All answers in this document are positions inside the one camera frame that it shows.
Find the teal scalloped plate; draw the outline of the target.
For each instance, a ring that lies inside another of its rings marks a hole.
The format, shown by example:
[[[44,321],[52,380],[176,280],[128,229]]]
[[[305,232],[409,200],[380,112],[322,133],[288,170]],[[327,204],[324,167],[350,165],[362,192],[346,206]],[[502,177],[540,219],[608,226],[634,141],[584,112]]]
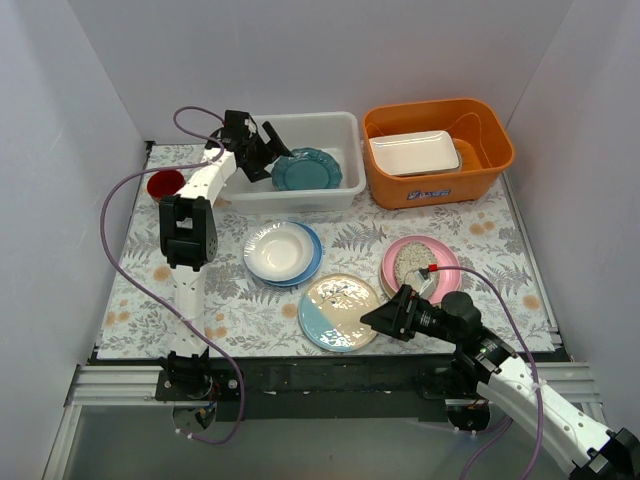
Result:
[[[341,166],[329,153],[315,148],[296,148],[280,156],[271,170],[279,191],[337,189],[343,180]]]

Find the pale peach bottom plate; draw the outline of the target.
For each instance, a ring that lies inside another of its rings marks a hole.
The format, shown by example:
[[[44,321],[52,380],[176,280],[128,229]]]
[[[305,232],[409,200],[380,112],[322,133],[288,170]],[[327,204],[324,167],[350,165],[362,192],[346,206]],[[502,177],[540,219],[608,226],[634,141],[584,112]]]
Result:
[[[372,342],[377,333],[361,317],[380,306],[374,288],[350,274],[330,274],[310,284],[298,304],[303,333],[316,346],[349,353]]]

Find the white deep plate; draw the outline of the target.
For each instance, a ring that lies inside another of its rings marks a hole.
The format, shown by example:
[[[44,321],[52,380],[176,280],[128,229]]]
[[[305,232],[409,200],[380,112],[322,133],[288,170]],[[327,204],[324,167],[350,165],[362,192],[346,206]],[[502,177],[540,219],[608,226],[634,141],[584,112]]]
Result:
[[[292,222],[276,222],[252,232],[243,250],[248,269],[268,281],[285,281],[310,265],[314,246],[310,234]]]

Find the blue round plate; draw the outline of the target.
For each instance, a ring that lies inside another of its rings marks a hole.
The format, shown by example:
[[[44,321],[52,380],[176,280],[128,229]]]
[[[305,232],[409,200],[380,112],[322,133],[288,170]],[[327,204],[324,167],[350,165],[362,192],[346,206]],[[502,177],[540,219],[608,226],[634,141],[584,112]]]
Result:
[[[311,237],[313,248],[314,248],[312,260],[307,266],[307,268],[300,275],[284,281],[265,280],[265,283],[267,283],[268,285],[272,285],[276,287],[294,287],[296,285],[300,285],[305,281],[311,279],[315,275],[315,273],[318,271],[322,263],[324,250],[318,234],[310,226],[304,223],[296,222],[296,225],[302,227]]]

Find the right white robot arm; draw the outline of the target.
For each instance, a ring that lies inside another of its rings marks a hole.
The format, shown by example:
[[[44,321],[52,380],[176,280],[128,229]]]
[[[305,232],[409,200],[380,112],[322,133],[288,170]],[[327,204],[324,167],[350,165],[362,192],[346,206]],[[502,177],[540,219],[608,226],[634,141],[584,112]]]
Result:
[[[545,383],[505,341],[482,324],[471,297],[447,293],[433,306],[404,285],[363,324],[407,342],[417,334],[455,347],[447,395],[480,397],[498,406],[535,439],[571,479],[636,479],[639,440],[590,418]]]

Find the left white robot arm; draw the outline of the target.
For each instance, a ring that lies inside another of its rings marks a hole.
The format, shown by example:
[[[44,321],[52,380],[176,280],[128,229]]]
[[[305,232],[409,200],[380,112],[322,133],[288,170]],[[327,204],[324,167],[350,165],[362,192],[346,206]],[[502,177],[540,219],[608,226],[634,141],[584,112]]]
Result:
[[[203,327],[206,276],[218,249],[213,205],[237,170],[255,183],[270,176],[269,165],[291,154],[270,122],[257,125],[243,111],[227,110],[221,128],[204,139],[192,175],[159,202],[161,253],[171,269],[173,309],[180,322],[161,365],[169,384],[193,400],[205,398],[214,386]]]

